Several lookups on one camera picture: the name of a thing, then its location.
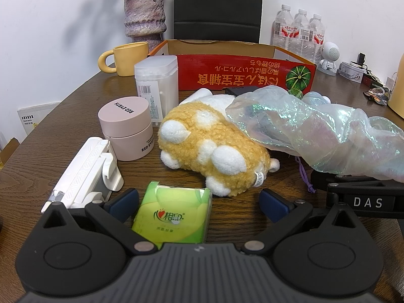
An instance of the plastic water bottle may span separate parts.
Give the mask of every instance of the plastic water bottle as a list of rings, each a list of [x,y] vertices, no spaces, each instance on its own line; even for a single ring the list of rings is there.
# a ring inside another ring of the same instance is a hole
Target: plastic water bottle
[[[305,58],[310,41],[310,24],[306,17],[307,10],[299,9],[299,14],[292,23],[292,41],[290,51]]]
[[[293,17],[290,14],[290,6],[282,4],[281,12],[275,18],[273,31],[273,45],[289,50],[289,42],[292,34]]]
[[[321,15],[313,15],[313,20],[310,22],[310,30],[313,31],[313,40],[309,49],[310,55],[308,57],[310,57],[310,59],[308,58],[308,60],[317,65],[321,60],[321,45],[324,42],[324,34],[326,31],[321,22]]]

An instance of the triangular cutout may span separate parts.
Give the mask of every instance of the triangular cutout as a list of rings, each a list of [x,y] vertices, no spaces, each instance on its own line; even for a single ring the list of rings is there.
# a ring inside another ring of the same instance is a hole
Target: triangular cutout
[[[66,222],[63,219],[60,212],[53,210],[49,218],[45,222],[44,228],[54,228],[56,226],[64,226],[64,225],[66,225]]]
[[[345,228],[355,228],[354,223],[351,218],[348,216],[346,211],[340,211],[338,213],[337,219],[334,222],[336,226],[343,226]]]

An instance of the red cardboard box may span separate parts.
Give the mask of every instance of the red cardboard box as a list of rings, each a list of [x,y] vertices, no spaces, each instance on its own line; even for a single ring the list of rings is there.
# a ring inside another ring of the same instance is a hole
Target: red cardboard box
[[[179,90],[277,85],[305,94],[316,71],[316,65],[302,57],[258,43],[165,40],[149,56],[167,54],[178,57]]]

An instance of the white foldable stand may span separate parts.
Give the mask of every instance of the white foldable stand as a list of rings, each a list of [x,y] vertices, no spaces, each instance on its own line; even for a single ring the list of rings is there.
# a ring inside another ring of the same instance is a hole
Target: white foldable stand
[[[107,201],[111,191],[120,190],[123,184],[109,140],[90,137],[60,177],[41,213],[55,201],[66,208],[83,208],[95,200]]]

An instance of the white robot figurine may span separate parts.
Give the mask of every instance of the white robot figurine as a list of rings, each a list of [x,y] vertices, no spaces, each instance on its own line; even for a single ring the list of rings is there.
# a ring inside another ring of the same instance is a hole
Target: white robot figurine
[[[321,48],[321,55],[324,59],[320,60],[317,69],[320,72],[335,76],[337,74],[337,67],[334,62],[339,58],[338,46],[333,42],[324,43]]]

